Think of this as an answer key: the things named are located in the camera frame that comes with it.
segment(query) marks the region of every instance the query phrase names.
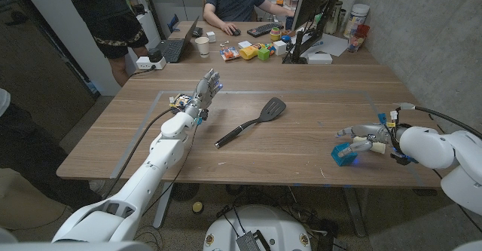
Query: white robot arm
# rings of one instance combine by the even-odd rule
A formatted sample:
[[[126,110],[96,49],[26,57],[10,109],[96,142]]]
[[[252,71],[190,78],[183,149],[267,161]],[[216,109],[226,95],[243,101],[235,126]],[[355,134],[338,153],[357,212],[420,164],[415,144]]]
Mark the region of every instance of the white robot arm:
[[[202,112],[222,89],[219,73],[211,69],[197,85],[185,112],[178,112],[161,127],[141,167],[115,195],[80,208],[55,234],[52,242],[74,240],[90,243],[132,240],[149,200],[164,173],[182,159],[187,129],[200,124]]]
[[[403,103],[403,107],[423,110],[407,103]],[[391,156],[403,165],[415,162],[431,169],[444,169],[457,165],[441,180],[441,187],[456,203],[482,215],[480,134],[469,128],[477,135],[468,131],[441,135],[431,128],[398,124],[398,110],[400,109],[397,109],[396,113],[391,113],[394,127],[387,127],[385,124],[360,124],[340,130],[336,137],[351,134],[367,139],[351,144],[341,151],[338,157],[342,158],[351,152],[367,151],[372,147],[373,142],[381,142],[394,148],[395,151]]]

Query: paper cup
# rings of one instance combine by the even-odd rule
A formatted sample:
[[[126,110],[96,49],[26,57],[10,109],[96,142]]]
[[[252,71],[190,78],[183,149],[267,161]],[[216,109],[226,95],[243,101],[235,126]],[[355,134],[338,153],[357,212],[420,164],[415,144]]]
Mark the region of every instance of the paper cup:
[[[197,49],[201,53],[201,58],[209,57],[209,38],[199,37],[196,38]]]

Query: person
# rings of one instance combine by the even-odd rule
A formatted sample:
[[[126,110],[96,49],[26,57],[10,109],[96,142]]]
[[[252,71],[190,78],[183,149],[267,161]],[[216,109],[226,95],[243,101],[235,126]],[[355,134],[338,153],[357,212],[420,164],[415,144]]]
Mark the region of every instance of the person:
[[[126,0],[72,0],[94,41],[108,59],[115,81],[129,79],[125,56],[131,47],[138,57],[147,56],[148,39]]]
[[[254,8],[258,7],[270,14],[293,17],[294,12],[275,5],[268,0],[206,0],[204,20],[222,29],[228,35],[237,29],[230,21],[252,21]]]
[[[0,168],[10,168],[50,199],[73,210],[101,201],[87,180],[65,180],[56,170],[67,157],[53,138],[0,88]]]

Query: spatula head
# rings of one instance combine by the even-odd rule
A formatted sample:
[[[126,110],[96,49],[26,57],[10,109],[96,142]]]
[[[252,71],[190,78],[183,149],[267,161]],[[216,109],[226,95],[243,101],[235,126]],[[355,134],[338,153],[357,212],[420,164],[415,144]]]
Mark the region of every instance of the spatula head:
[[[286,104],[283,101],[276,97],[272,98],[268,103],[266,103],[261,111],[261,115],[259,116],[260,122],[268,122],[273,120],[282,111],[284,111],[285,108]]]

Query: patterned shorts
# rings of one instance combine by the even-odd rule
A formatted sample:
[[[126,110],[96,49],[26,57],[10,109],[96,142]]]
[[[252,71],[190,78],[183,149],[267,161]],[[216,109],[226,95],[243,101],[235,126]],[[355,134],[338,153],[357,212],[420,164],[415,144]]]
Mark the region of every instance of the patterned shorts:
[[[149,40],[134,13],[129,12],[89,26],[97,47],[108,59],[124,57],[127,47],[143,47]]]

